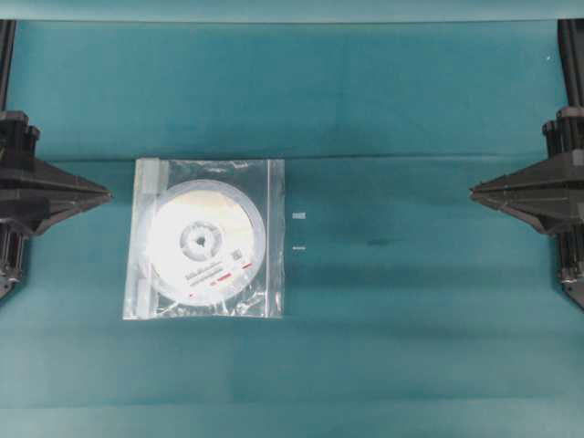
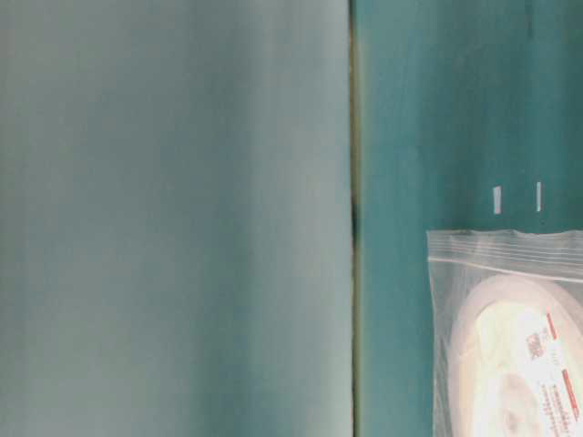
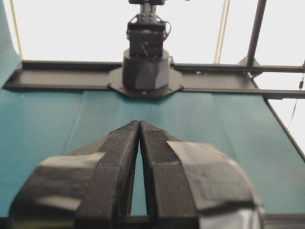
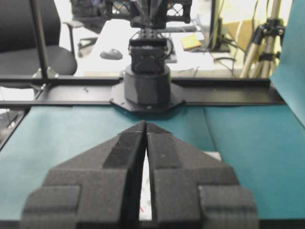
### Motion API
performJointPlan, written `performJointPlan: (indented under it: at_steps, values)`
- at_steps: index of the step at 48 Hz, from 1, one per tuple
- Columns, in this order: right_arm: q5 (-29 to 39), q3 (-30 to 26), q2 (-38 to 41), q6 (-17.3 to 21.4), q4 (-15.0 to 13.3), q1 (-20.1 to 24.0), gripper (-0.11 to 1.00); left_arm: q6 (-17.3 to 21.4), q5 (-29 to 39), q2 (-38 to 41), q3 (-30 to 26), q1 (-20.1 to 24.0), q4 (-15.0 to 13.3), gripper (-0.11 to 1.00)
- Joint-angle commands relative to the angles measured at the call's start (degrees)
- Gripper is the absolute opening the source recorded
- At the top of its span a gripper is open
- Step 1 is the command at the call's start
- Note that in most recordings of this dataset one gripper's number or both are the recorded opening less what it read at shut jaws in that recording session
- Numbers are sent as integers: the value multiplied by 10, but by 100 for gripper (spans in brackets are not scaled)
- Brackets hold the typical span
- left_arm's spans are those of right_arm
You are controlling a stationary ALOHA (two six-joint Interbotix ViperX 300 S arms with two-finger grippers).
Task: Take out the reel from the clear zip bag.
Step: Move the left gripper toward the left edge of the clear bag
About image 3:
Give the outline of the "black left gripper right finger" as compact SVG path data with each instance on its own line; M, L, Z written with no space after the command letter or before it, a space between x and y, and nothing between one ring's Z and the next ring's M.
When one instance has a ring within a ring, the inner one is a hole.
M147 211L158 229L261 229L263 204L243 168L211 144L141 120Z

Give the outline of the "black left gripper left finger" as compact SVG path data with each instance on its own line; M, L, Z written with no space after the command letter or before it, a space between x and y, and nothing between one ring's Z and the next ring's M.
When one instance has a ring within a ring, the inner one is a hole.
M111 229L130 213L139 122L40 162L9 210L11 229Z

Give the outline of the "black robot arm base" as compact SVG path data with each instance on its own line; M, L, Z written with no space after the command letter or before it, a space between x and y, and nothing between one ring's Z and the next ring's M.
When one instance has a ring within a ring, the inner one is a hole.
M182 74L171 67L163 48L170 32L167 21L156 14L163 0L131 0L140 13L127 24L129 48L123 53L120 68L110 71L108 87L132 99L162 99L182 90Z

